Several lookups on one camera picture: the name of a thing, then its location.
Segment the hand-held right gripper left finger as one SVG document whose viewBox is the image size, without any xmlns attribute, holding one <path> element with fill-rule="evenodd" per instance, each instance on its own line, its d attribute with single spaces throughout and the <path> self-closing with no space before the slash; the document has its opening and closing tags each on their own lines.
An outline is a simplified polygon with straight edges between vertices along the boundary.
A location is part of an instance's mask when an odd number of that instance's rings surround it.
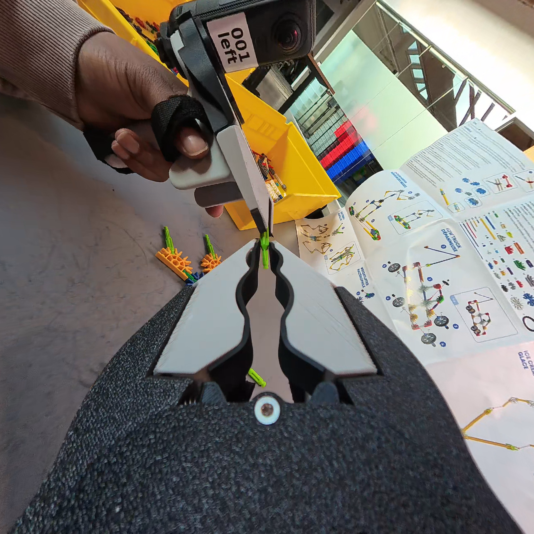
<svg viewBox="0 0 534 534">
<path fill-rule="evenodd" d="M 155 361 L 154 377 L 215 382 L 227 400 L 250 400 L 253 344 L 247 304 L 258 287 L 254 239 L 191 287 Z"/>
</svg>

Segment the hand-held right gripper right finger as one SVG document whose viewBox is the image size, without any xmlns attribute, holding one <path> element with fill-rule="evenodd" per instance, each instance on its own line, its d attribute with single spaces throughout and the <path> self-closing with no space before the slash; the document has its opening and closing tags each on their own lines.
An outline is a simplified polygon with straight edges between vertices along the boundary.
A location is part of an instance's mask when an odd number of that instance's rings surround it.
<svg viewBox="0 0 534 534">
<path fill-rule="evenodd" d="M 324 382 L 346 398 L 342 380 L 374 376 L 378 369 L 337 287 L 277 242 L 270 243 L 269 257 L 284 310 L 278 361 L 293 401 L 306 402 Z"/>
</svg>

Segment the pile of toy pieces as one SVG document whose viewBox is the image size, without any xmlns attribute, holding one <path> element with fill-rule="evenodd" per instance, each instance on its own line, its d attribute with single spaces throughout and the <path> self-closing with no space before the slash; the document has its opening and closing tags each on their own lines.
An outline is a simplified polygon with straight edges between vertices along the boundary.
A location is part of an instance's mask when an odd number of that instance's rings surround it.
<svg viewBox="0 0 534 534">
<path fill-rule="evenodd" d="M 287 195 L 287 186 L 279 178 L 274 167 L 272 166 L 271 160 L 264 153 L 257 153 L 252 151 L 252 154 L 255 158 L 258 169 L 260 170 L 266 189 L 270 194 L 270 197 L 274 204 L 282 201 Z"/>
<path fill-rule="evenodd" d="M 150 49 L 159 56 L 155 40 L 159 33 L 159 27 L 157 25 L 151 24 L 148 21 L 143 21 L 139 17 L 131 17 L 126 11 L 122 8 L 115 7 L 125 20 L 132 26 L 132 28 L 139 34 L 141 39 L 150 47 Z"/>
</svg>

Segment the yellow storage bin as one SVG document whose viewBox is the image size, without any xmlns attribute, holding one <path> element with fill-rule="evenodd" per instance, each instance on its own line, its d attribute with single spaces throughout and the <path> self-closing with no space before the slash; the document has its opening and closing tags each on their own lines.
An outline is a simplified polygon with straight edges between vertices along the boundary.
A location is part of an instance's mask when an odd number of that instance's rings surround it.
<svg viewBox="0 0 534 534">
<path fill-rule="evenodd" d="M 286 196 L 274 205 L 273 223 L 304 218 L 341 195 L 297 127 L 242 85 L 251 72 L 226 74 L 226 80 L 244 119 L 251 149 L 268 156 L 287 187 Z"/>
<path fill-rule="evenodd" d="M 162 63 L 159 56 L 150 49 L 141 39 L 139 34 L 125 20 L 121 13 L 115 8 L 122 8 L 131 17 L 139 17 L 143 21 L 160 25 L 169 20 L 171 11 L 178 5 L 188 1 L 78 1 L 81 8 L 87 11 L 92 17 L 113 30 L 116 35 L 123 40 L 143 51 L 158 63 Z"/>
</svg>

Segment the large blue connector fan assembly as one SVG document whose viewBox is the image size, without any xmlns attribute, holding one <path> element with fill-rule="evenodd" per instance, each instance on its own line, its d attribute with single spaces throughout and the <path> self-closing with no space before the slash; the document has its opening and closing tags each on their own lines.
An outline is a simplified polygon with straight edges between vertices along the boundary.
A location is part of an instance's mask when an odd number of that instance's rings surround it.
<svg viewBox="0 0 534 534">
<path fill-rule="evenodd" d="M 173 271 L 173 273 L 188 286 L 196 284 L 201 278 L 212 272 L 223 261 L 222 257 L 216 253 L 209 235 L 205 234 L 204 244 L 206 254 L 199 264 L 201 270 L 199 272 L 193 272 L 191 261 L 189 261 L 188 256 L 184 256 L 183 252 L 178 251 L 174 246 L 167 226 L 163 226 L 162 235 L 164 237 L 165 246 L 156 253 L 155 257 L 167 268 Z"/>
</svg>

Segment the person's left forearm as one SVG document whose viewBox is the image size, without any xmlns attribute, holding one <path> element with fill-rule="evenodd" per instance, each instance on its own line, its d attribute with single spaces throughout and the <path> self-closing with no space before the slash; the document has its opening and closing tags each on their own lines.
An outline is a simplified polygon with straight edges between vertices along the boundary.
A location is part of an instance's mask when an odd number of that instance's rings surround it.
<svg viewBox="0 0 534 534">
<path fill-rule="evenodd" d="M 1 93 L 37 102 L 81 129 L 78 55 L 99 33 L 114 34 L 77 1 L 1 1 Z"/>
</svg>

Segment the grey desk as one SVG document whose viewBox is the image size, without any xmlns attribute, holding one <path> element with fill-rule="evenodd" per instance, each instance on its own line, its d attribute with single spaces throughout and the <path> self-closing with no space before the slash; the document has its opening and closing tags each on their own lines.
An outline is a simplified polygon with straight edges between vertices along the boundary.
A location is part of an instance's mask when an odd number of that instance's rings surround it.
<svg viewBox="0 0 534 534">
<path fill-rule="evenodd" d="M 1 96 L 1 533 L 53 465 L 108 361 L 183 287 L 163 227 L 198 269 L 258 236 L 192 193 L 98 162 L 80 131 Z"/>
</svg>

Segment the person's left hand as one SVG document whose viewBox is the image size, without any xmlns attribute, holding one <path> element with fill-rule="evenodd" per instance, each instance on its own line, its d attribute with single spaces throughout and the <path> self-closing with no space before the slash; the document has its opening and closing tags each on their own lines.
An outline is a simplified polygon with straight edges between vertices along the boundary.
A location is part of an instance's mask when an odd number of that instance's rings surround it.
<svg viewBox="0 0 534 534">
<path fill-rule="evenodd" d="M 111 139 L 111 162 L 150 181 L 166 182 L 171 163 L 148 134 L 141 136 L 130 126 L 148 121 L 158 103 L 186 94 L 186 85 L 122 38 L 99 32 L 80 48 L 75 88 L 83 126 L 103 130 Z"/>
</svg>

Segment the stack of red blue bins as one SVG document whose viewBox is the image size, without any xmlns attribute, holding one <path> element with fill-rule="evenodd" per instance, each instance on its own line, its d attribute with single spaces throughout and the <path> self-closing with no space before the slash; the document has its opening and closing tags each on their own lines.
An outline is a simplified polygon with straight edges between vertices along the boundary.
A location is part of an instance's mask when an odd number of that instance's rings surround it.
<svg viewBox="0 0 534 534">
<path fill-rule="evenodd" d="M 348 179 L 354 172 L 374 160 L 374 155 L 350 120 L 334 131 L 334 140 L 318 156 L 319 163 L 334 184 Z"/>
</svg>

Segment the toy instruction sheet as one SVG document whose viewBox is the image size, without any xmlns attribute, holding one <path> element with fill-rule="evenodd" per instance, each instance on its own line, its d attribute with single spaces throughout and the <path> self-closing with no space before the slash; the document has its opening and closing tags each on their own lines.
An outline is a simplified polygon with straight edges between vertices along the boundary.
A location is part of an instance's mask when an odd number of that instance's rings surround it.
<svg viewBox="0 0 534 534">
<path fill-rule="evenodd" d="M 533 162 L 479 119 L 296 221 L 305 263 L 429 371 L 464 443 L 533 533 Z"/>
</svg>

